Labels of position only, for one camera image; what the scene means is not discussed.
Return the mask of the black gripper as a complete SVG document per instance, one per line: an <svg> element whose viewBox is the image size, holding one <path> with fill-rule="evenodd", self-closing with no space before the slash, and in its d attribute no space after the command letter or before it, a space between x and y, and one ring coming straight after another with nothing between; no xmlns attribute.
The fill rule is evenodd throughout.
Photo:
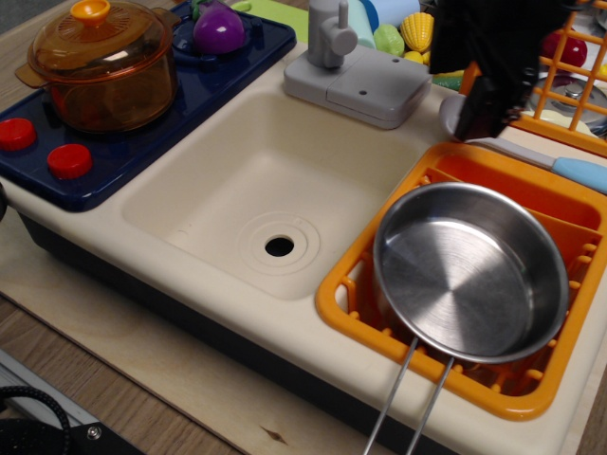
<svg viewBox="0 0 607 455"><path fill-rule="evenodd" d="M454 136L498 137L520 118L539 78L544 39L564 27L581 1L437 1L430 72L477 64Z"/></svg>

